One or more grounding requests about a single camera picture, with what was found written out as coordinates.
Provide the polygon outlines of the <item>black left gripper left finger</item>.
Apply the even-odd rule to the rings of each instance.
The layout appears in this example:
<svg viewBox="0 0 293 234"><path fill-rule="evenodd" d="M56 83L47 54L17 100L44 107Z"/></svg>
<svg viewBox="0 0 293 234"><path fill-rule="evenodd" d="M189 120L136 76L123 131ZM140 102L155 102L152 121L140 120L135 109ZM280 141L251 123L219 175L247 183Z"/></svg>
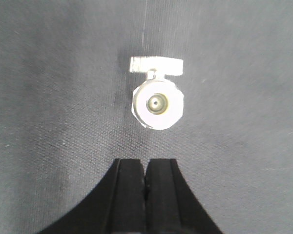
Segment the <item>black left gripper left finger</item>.
<svg viewBox="0 0 293 234"><path fill-rule="evenodd" d="M98 185L43 234L143 234L144 170L138 159L116 159Z"/></svg>

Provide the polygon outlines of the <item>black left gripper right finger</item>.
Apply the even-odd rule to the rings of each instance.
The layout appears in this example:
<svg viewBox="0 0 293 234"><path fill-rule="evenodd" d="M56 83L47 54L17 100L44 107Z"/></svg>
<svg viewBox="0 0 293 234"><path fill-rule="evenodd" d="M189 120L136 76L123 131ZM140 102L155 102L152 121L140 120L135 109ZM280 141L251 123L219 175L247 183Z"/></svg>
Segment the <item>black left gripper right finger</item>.
<svg viewBox="0 0 293 234"><path fill-rule="evenodd" d="M145 182L147 233L222 232L189 188L175 159L151 159Z"/></svg>

